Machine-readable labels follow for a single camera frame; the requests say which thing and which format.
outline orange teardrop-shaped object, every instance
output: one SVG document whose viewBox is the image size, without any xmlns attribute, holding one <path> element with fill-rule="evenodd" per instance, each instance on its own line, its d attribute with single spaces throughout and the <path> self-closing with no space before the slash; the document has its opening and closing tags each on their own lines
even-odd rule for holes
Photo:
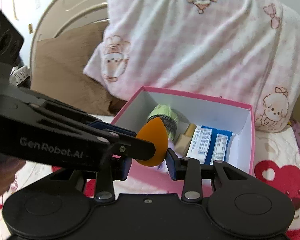
<svg viewBox="0 0 300 240">
<path fill-rule="evenodd" d="M 138 163 L 148 167 L 154 167 L 163 162 L 168 149 L 168 134 L 160 117 L 147 122 L 138 132 L 137 138 L 152 142 L 155 147 L 154 156 L 147 161 L 136 160 Z"/>
</svg>

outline white heart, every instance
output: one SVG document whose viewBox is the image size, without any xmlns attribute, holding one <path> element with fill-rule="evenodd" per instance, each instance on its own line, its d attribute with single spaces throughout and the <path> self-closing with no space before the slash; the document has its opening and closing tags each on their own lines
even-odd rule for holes
<svg viewBox="0 0 300 240">
<path fill-rule="evenodd" d="M 262 177 L 264 177 L 266 180 L 273 181 L 274 180 L 274 170 L 270 168 L 270 169 L 267 169 L 266 171 L 263 171 Z"/>
</svg>

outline brown pillowcase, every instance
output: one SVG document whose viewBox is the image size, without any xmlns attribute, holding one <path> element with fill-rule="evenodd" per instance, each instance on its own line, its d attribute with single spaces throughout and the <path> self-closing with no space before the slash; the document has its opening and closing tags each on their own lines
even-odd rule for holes
<svg viewBox="0 0 300 240">
<path fill-rule="evenodd" d="M 89 24 L 39 41 L 31 89 L 90 114 L 116 114 L 125 101 L 113 97 L 100 83 L 82 73 L 102 42 L 107 24 Z"/>
</svg>

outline power strip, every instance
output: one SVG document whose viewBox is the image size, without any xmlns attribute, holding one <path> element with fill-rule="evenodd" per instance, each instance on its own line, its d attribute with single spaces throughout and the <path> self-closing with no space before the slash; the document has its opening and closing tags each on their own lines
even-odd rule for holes
<svg viewBox="0 0 300 240">
<path fill-rule="evenodd" d="M 27 66 L 23 66 L 11 73 L 9 81 L 12 85 L 18 86 L 28 77 L 30 77 L 30 70 Z"/>
</svg>

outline pink box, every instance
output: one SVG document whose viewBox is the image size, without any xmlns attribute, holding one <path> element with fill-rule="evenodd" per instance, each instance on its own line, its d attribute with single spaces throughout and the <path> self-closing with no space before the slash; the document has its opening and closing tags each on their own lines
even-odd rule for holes
<svg viewBox="0 0 300 240">
<path fill-rule="evenodd" d="M 233 132 L 226 161 L 252 174 L 254 118 L 251 105 L 189 92 L 141 87 L 116 115 L 112 124 L 138 132 L 158 104 L 170 105 L 178 115 L 176 138 L 189 123 Z M 169 175 L 142 166 L 135 160 L 129 176 L 170 193 L 182 192 L 183 181 L 172 181 Z M 209 195 L 211 190 L 204 189 L 204 193 Z"/>
</svg>

